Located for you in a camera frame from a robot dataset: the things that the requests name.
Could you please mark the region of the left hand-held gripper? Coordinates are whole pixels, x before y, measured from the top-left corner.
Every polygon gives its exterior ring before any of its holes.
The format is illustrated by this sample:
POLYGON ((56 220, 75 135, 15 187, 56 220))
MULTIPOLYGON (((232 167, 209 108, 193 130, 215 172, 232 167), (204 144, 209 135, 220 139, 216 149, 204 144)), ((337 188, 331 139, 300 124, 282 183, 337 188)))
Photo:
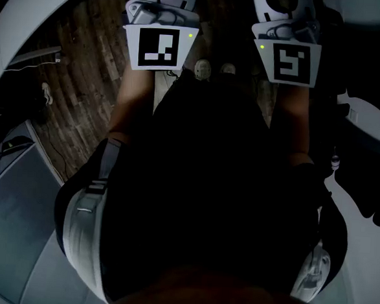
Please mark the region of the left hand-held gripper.
POLYGON ((129 60, 133 70, 182 68, 199 32, 196 0, 130 0, 126 3, 129 60))

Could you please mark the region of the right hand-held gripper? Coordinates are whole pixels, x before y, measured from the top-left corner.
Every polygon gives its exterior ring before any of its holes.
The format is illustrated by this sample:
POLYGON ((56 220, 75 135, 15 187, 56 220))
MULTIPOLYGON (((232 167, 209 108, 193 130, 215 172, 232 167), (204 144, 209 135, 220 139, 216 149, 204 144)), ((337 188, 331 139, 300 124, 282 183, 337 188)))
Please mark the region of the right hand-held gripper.
POLYGON ((284 0, 285 14, 267 0, 253 1, 259 23, 252 31, 269 81, 315 87, 322 47, 313 0, 284 0))

